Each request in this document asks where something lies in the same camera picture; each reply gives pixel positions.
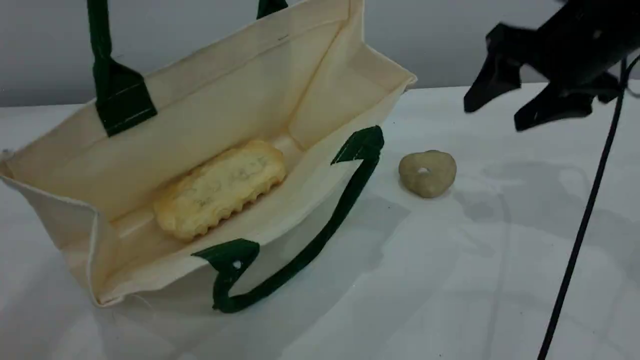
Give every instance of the table surface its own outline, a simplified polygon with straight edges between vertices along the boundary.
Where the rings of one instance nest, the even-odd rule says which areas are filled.
[[[534,359],[613,112],[597,104],[587,119],[515,133],[514,113],[542,86],[473,115],[467,88],[404,94],[378,169],[325,251],[236,315],[209,308],[211,288],[196,282],[210,284],[209,269],[93,308],[33,210],[0,185],[3,359]],[[76,108],[0,109],[0,147]],[[549,359],[640,358],[638,113],[628,97]],[[458,162],[435,200],[403,190],[396,170],[428,149]]]

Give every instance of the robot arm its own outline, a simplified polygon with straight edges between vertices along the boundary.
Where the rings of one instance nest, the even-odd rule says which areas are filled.
[[[520,88],[520,67],[528,64],[549,84],[516,113],[516,130],[586,117],[595,97],[607,103],[624,91],[607,69],[640,47],[640,0],[569,0],[537,30],[498,24],[486,44],[467,113]]]

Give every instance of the green handle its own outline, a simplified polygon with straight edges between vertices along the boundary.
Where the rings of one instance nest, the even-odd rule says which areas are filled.
[[[286,7],[285,0],[260,0],[257,18]],[[87,0],[87,10],[95,58],[95,107],[107,135],[113,136],[156,116],[157,110],[144,77],[111,57],[108,0]]]
[[[194,253],[193,256],[207,260],[218,271],[213,286],[213,308],[223,313],[244,310],[272,294],[309,265],[320,254],[351,211],[378,165],[383,144],[382,130],[378,126],[363,129],[351,135],[332,164],[353,160],[362,160],[362,163],[349,180],[331,219],[291,262],[248,293],[229,296],[233,285],[257,258],[260,252],[258,243],[237,239]]]

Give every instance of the background wall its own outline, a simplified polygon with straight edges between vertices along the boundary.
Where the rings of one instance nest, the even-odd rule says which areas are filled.
[[[289,0],[289,4],[299,0]],[[115,58],[142,72],[254,20],[258,0],[110,0]],[[84,0],[0,1],[0,106],[94,96]],[[553,0],[367,0],[366,37],[418,75],[420,87],[470,85],[498,21],[538,27]],[[525,81],[541,80],[524,69]]]

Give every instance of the baked snack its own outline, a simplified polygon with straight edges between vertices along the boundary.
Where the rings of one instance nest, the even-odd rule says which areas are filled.
[[[157,223],[191,242],[234,212],[241,211],[286,176],[282,152],[253,140],[223,152],[167,187],[154,203]]]

